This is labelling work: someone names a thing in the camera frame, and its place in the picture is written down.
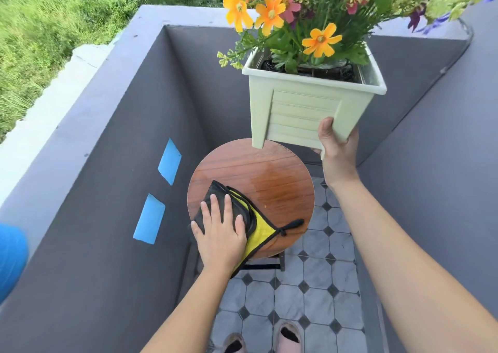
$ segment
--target white square planter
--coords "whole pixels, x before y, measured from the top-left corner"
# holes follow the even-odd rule
[[[322,148],[318,125],[334,117],[334,132],[345,141],[375,94],[387,88],[366,48],[370,63],[361,66],[364,84],[318,79],[258,69],[265,56],[253,51],[242,69],[249,76],[252,146],[265,139],[310,148]]]

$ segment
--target round wooden table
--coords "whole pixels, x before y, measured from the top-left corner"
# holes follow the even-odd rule
[[[190,179],[187,204],[191,219],[212,180],[241,191],[277,227],[304,219],[299,228],[266,243],[254,258],[277,255],[308,229],[315,204],[313,182],[303,162],[282,145],[267,140],[263,149],[258,149],[252,147],[251,139],[239,139],[210,152]]]

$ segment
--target foot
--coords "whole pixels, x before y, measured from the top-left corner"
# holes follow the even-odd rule
[[[246,343],[240,334],[231,334],[223,343],[223,353],[246,353]]]
[[[276,353],[302,353],[301,333],[296,325],[285,322],[280,326],[276,337]]]

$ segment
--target person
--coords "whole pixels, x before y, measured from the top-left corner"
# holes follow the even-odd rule
[[[345,143],[332,131],[333,119],[319,126],[325,149],[325,181],[334,192],[381,302],[408,352],[498,352],[498,323],[441,265],[423,251],[375,200],[356,171],[358,130]],[[218,306],[246,244],[244,222],[224,222],[216,198],[209,213],[203,202],[205,234],[192,230],[204,269],[189,292],[143,348],[142,353],[204,353]],[[284,324],[277,353],[303,351],[301,336]],[[225,353],[245,353],[240,335],[227,338]]]

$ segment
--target blue painter's tape piece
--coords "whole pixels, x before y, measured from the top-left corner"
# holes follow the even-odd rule
[[[178,171],[178,166],[180,165],[180,160],[182,159],[182,154],[178,151],[175,146],[175,143],[170,139],[168,144],[166,145],[166,149],[164,150],[164,154],[162,154],[161,161],[159,162],[159,173],[169,182],[170,185],[173,185],[173,181],[175,180],[176,172]]]
[[[149,194],[143,205],[142,214],[136,224],[133,238],[149,244],[154,244],[161,225],[162,217],[166,206]]]

